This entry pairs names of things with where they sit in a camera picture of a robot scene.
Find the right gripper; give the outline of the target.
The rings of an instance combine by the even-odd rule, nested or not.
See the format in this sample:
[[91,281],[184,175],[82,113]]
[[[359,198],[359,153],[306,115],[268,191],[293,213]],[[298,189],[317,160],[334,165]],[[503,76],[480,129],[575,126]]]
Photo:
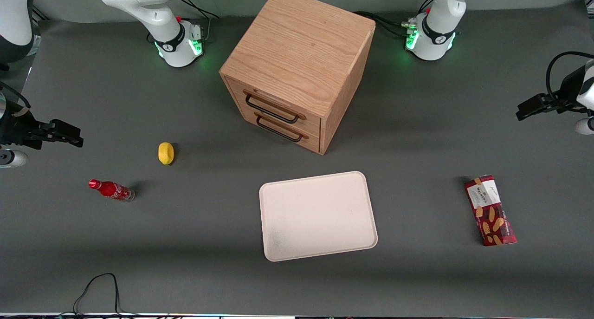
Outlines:
[[48,130],[40,129],[41,125],[29,108],[4,108],[1,110],[1,144],[28,146],[34,150],[42,149],[43,142],[83,147],[84,139],[78,127],[59,119],[51,120]]

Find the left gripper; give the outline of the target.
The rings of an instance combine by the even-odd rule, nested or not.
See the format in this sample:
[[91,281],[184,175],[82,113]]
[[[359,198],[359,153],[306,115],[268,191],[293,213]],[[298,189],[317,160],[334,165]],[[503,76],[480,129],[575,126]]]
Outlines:
[[[593,65],[594,60],[590,59],[563,79],[561,98],[567,110],[571,109],[578,112],[593,111]],[[528,100],[520,103],[517,108],[516,117],[518,121],[545,112],[556,111],[558,114],[563,112],[556,98],[545,93],[539,93],[530,97]]]

